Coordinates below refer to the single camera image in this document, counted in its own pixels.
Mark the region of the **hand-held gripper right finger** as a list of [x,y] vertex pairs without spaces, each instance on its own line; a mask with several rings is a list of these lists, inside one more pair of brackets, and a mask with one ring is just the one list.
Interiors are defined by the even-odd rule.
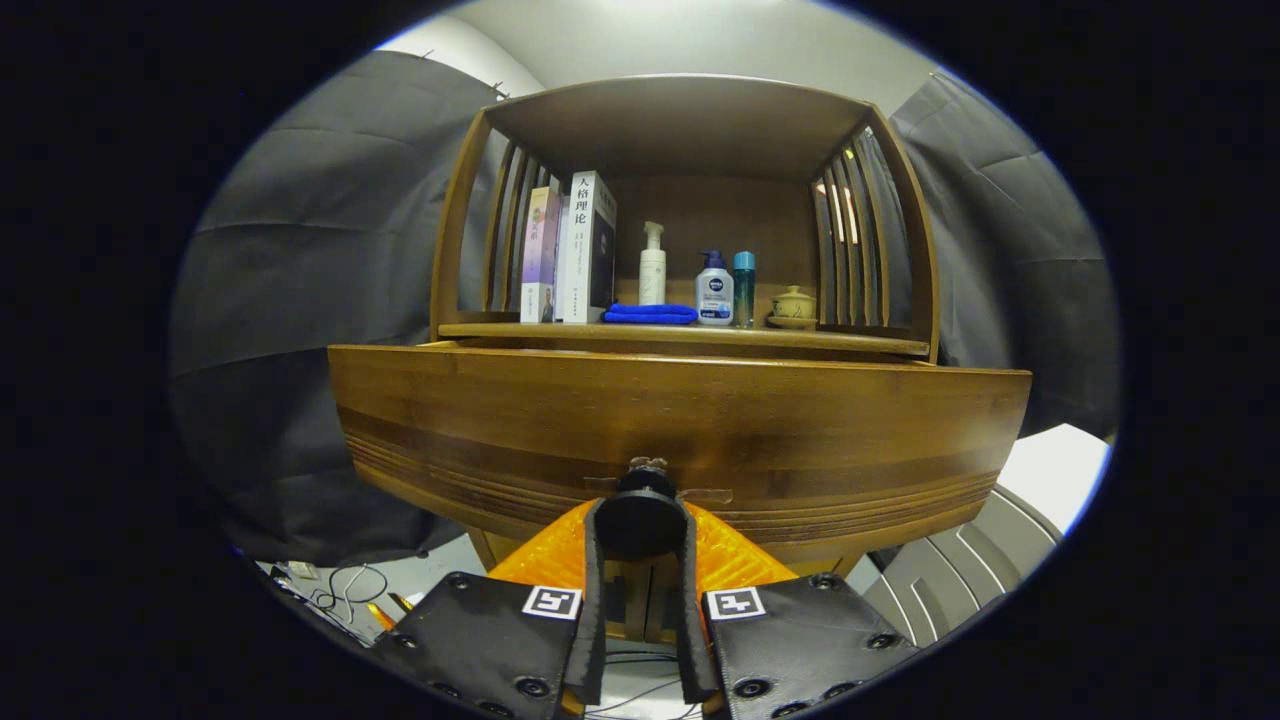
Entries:
[[838,573],[796,574],[713,512],[682,510],[680,671],[704,717],[829,712],[919,655]]

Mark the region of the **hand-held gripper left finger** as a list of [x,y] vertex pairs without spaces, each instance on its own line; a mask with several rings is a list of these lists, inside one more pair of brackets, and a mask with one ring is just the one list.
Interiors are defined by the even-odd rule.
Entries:
[[580,716],[605,664],[596,509],[571,509],[485,575],[443,577],[372,659],[479,719]]

